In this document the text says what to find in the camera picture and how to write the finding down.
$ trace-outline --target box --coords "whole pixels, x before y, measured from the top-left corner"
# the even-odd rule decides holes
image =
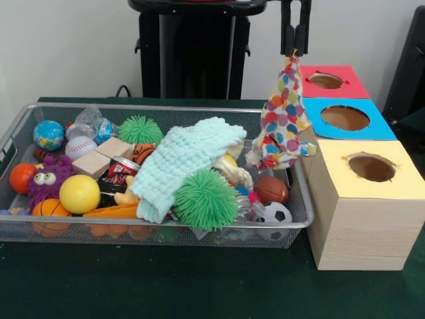
[[[370,98],[352,66],[301,65],[305,98]]]
[[[425,181],[399,141],[318,139],[308,172],[319,270],[401,270],[425,221]]]
[[[317,145],[320,139],[397,140],[371,100],[348,98],[304,98],[311,127],[300,139]],[[310,171],[313,157],[302,158],[304,173]]]

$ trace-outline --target orange ball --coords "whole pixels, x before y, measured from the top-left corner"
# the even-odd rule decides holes
[[[59,199],[50,198],[33,209],[33,216],[70,217],[71,213],[62,206]],[[33,223],[35,232],[43,237],[61,236],[69,226],[68,223]]]
[[[29,193],[29,180],[35,175],[33,164],[19,164],[12,169],[9,182],[14,191],[20,194]]]

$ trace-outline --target black stand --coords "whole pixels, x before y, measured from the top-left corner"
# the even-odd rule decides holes
[[[240,99],[250,23],[266,0],[217,3],[129,0],[141,12],[143,96]]]

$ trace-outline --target metal basket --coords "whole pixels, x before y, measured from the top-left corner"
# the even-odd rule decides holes
[[[62,125],[71,122],[87,104],[36,103],[23,108],[0,140],[0,209],[24,207],[28,197],[17,195],[9,185],[13,167],[21,162],[37,163],[33,157],[33,130],[43,120],[54,120]],[[98,105],[102,115],[120,125],[132,115],[146,115],[156,121],[163,132],[173,126],[192,126],[199,120],[218,116],[231,125],[241,125],[248,132],[244,153],[250,140],[260,133],[261,110],[224,108],[185,108],[170,106]],[[175,245],[214,247],[275,247],[288,248],[301,229],[313,221],[313,209],[307,185],[299,163],[284,171],[266,171],[262,175],[246,167],[245,157],[238,165],[245,167],[254,181],[264,174],[275,175],[290,187],[286,207],[293,223],[235,222],[216,232],[203,233],[178,221],[153,225],[139,219],[86,219],[82,217],[35,217],[0,215],[0,241],[38,243],[93,243],[114,245]],[[66,229],[59,236],[54,231],[42,232],[44,227]]]

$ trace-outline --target mini basketball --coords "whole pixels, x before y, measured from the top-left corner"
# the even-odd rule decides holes
[[[288,187],[283,181],[273,176],[266,176],[255,183],[254,191],[260,196],[261,202],[285,203],[289,197]]]
[[[71,213],[62,206],[59,199],[50,198],[33,209],[33,216],[70,217]],[[69,226],[68,223],[33,223],[35,232],[43,237],[61,236]]]
[[[142,165],[146,158],[155,151],[155,144],[143,143],[134,147],[134,153],[131,160],[137,165]]]

